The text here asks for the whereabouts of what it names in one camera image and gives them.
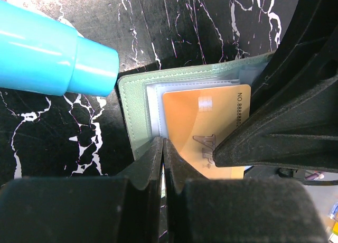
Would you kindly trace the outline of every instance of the green wallet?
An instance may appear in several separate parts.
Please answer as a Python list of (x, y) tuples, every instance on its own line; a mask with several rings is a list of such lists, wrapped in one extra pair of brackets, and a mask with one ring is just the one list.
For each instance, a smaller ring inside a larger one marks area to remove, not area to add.
[(230, 62), (158, 70), (121, 77), (118, 81), (118, 88), (134, 159), (140, 158), (148, 150), (153, 139), (146, 94), (147, 85), (224, 77), (240, 79), (241, 82), (239, 72), (244, 67), (266, 65), (272, 55), (273, 53), (267, 53)]

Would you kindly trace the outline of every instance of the wire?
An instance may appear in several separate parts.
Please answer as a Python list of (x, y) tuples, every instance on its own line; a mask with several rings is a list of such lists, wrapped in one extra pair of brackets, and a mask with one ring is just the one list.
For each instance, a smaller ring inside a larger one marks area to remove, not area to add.
[(289, 178), (289, 179), (298, 180), (300, 183), (307, 185), (307, 186), (336, 186), (336, 185), (338, 185), (338, 180), (334, 180), (334, 181), (304, 180), (304, 179), (295, 178), (293, 176), (286, 174), (287, 171), (293, 171), (293, 170), (292, 169), (286, 169), (286, 168), (280, 168), (278, 170), (278, 176), (281, 177), (281, 178)]

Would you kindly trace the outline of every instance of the blue bottle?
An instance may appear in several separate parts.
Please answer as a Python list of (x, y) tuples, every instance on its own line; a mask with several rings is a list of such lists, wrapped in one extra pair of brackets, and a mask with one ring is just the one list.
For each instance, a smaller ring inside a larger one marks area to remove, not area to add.
[(114, 49), (4, 1), (0, 13), (0, 87), (58, 96), (111, 93), (119, 67)]

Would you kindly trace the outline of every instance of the orange card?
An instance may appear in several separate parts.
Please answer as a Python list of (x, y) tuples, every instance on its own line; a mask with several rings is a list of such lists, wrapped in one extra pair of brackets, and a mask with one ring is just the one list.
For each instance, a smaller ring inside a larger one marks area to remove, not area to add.
[(249, 85), (163, 94), (169, 139), (179, 154), (210, 179), (241, 179), (244, 167), (216, 167), (212, 152), (248, 117)]

